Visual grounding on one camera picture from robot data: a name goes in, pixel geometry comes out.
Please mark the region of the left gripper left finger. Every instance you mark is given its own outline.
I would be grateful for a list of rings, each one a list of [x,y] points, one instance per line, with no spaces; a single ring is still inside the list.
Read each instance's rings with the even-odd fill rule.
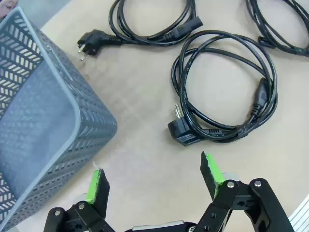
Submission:
[[[86,200],[79,201],[65,210],[52,208],[44,226],[45,232],[112,232],[106,222],[110,184],[104,170],[94,170]]]

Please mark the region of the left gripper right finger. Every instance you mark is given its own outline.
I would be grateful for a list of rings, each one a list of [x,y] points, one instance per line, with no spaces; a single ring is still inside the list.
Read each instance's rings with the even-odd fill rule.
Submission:
[[[274,191],[263,178],[244,184],[224,177],[211,154],[201,153],[200,171],[212,202],[197,224],[198,232],[222,232],[235,210],[242,210],[256,232],[294,229]]]

